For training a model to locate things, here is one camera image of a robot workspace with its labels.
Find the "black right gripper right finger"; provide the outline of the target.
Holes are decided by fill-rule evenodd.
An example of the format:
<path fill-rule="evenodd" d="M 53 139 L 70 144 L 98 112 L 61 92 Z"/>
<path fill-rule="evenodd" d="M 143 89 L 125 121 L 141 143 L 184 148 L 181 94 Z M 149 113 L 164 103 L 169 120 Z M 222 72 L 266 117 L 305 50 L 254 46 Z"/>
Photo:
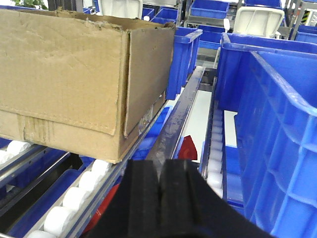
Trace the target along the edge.
<path fill-rule="evenodd" d="M 162 238 L 269 238 L 229 206 L 192 162 L 167 160 L 160 175 Z"/>

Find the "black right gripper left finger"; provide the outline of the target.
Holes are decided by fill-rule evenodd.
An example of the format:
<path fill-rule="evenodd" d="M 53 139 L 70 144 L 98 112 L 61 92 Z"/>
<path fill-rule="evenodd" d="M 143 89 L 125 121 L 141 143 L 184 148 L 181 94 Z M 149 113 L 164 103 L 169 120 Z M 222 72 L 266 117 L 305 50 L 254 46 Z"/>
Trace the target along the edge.
<path fill-rule="evenodd" d="M 158 178 L 152 161 L 127 163 L 122 181 L 90 238 L 146 238 L 158 224 Z"/>

